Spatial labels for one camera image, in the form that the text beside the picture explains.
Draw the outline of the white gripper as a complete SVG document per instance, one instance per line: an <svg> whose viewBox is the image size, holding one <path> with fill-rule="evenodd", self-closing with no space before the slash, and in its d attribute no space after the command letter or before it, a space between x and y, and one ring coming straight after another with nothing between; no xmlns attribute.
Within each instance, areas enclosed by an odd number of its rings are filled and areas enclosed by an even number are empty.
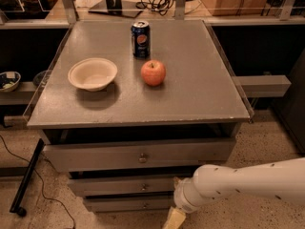
<svg viewBox="0 0 305 229"><path fill-rule="evenodd" d="M203 205L203 197L196 190L191 178L173 178L173 200L176 207L171 207L162 229L179 229L186 219L186 213L197 211Z"/></svg>

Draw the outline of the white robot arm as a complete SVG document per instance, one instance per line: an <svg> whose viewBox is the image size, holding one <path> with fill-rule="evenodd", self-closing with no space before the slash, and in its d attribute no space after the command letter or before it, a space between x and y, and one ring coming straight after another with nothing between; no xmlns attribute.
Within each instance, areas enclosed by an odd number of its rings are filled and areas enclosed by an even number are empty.
<svg viewBox="0 0 305 229"><path fill-rule="evenodd" d="M186 215L205 204L235 194L304 204L305 158L296 158L244 168L205 164L192 177L177 178L173 201L162 229L179 229Z"/></svg>

